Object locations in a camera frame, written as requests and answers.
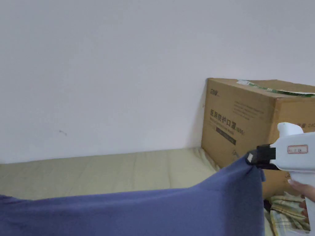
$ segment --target fingernail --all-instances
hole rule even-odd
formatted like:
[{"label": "fingernail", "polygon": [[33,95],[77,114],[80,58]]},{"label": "fingernail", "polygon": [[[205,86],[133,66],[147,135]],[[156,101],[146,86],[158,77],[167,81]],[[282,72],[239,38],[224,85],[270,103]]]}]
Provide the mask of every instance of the fingernail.
[{"label": "fingernail", "polygon": [[288,182],[289,182],[289,184],[291,184],[291,185],[295,185],[295,181],[292,180],[292,179],[288,179]]}]

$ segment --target black label on box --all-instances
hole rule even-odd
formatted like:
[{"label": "black label on box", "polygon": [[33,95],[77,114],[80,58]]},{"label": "black label on box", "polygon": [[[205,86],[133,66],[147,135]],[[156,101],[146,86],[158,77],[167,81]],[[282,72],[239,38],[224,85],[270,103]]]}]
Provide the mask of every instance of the black label on box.
[{"label": "black label on box", "polygon": [[232,144],[236,145],[236,140],[233,139],[230,135],[228,135],[227,133],[225,133],[223,130],[221,130],[220,128],[216,127],[215,129],[220,135],[222,135],[223,137],[225,137],[227,140],[229,140]]}]

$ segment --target green tape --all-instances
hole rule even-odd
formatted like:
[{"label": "green tape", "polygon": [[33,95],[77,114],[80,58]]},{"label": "green tape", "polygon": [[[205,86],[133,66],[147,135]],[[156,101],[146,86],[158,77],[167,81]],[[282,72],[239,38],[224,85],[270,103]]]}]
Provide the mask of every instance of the green tape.
[{"label": "green tape", "polygon": [[289,91],[284,91],[284,90],[275,90],[272,88],[265,88],[265,87],[261,87],[257,84],[254,84],[252,82],[249,82],[247,80],[239,80],[237,83],[243,84],[243,85],[248,85],[248,86],[251,86],[254,88],[263,89],[263,90],[266,90],[266,91],[272,92],[272,93],[280,93],[280,94],[286,94],[286,95],[292,95],[292,96],[298,96],[298,97],[307,97],[307,98],[315,96],[315,93],[289,92]]}]

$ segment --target sticker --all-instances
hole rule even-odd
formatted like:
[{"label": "sticker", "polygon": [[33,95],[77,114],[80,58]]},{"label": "sticker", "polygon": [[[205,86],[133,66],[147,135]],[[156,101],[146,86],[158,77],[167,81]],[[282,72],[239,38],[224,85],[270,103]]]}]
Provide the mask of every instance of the sticker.
[{"label": "sticker", "polygon": [[252,162],[252,159],[253,159],[253,154],[249,154],[248,155],[248,157],[247,157],[247,160],[249,161],[249,162]]},{"label": "sticker", "polygon": [[288,153],[289,154],[305,154],[305,153],[308,153],[308,146],[307,145],[288,146]]}]

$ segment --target mattress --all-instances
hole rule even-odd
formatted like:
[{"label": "mattress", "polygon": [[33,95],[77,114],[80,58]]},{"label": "mattress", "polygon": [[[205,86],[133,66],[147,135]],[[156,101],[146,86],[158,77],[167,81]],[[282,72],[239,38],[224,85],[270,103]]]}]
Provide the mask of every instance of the mattress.
[{"label": "mattress", "polygon": [[[43,199],[186,188],[218,170],[201,148],[4,164],[0,165],[0,194]],[[273,235],[267,219],[265,228],[266,235]]]}]

